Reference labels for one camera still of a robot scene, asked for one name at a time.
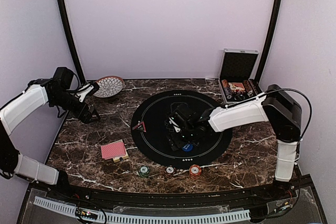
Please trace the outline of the blue small blind button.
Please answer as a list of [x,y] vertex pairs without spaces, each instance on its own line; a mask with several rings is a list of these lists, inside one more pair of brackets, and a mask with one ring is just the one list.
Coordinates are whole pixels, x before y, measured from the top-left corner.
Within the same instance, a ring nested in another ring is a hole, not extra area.
[[188,144],[185,144],[183,147],[182,147],[182,150],[184,152],[191,152],[193,150],[193,144],[191,143],[188,143]]

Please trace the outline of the red poker chip stack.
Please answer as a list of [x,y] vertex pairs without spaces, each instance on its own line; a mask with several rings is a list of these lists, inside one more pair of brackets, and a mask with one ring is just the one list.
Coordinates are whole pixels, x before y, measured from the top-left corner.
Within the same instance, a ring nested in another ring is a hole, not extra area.
[[191,177],[198,177],[202,173],[202,169],[199,165],[191,165],[189,168],[189,175]]

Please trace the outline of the brown poker chip stack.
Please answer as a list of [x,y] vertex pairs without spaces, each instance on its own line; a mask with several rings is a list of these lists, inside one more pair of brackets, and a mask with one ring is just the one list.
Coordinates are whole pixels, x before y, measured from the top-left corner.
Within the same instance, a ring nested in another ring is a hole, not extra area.
[[166,176],[172,177],[175,174],[175,167],[173,167],[173,166],[167,166],[164,169],[164,173],[165,173]]

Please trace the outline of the green poker chip stack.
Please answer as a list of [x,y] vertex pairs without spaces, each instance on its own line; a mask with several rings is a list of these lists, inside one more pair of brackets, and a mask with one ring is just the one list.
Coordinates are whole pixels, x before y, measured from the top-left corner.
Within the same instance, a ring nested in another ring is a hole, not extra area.
[[150,169],[148,166],[141,166],[138,172],[140,177],[148,177],[150,174]]

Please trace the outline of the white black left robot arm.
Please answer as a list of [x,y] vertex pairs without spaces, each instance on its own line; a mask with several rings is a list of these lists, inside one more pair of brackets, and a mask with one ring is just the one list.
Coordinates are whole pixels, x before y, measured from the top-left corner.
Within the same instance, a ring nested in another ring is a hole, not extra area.
[[1,108],[1,176],[10,179],[16,174],[53,186],[68,182],[66,172],[21,154],[11,142],[10,135],[24,119],[45,104],[69,111],[85,124],[98,121],[97,110],[86,104],[85,98],[97,92],[99,85],[87,83],[78,91],[70,91],[70,84],[59,78],[31,81],[25,91]]

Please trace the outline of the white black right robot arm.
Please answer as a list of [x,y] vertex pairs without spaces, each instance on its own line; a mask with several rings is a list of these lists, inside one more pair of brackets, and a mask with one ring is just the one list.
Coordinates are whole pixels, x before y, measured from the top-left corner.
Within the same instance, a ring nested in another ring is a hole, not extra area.
[[288,94],[289,91],[273,84],[253,98],[207,109],[202,114],[181,104],[169,115],[169,122],[177,131],[173,139],[190,142],[201,140],[209,132],[223,132],[241,125],[269,122],[278,140],[275,180],[289,182],[302,139],[302,108]]

